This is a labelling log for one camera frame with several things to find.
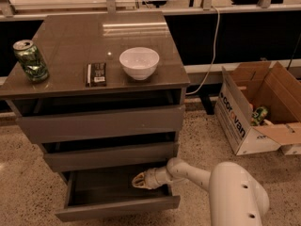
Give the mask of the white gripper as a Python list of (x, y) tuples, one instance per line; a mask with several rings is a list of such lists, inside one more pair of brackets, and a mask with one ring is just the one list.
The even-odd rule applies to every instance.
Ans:
[(134, 177), (132, 185), (133, 187), (140, 189), (156, 189), (166, 183), (166, 168), (153, 168), (138, 173)]

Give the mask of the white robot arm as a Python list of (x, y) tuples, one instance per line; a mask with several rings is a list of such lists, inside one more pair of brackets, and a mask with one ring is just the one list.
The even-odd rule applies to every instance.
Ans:
[(207, 171), (173, 157), (161, 168), (138, 173), (132, 186), (156, 189), (182, 180), (209, 193), (211, 226), (262, 226), (261, 218), (270, 206), (268, 194), (246, 169), (232, 162)]

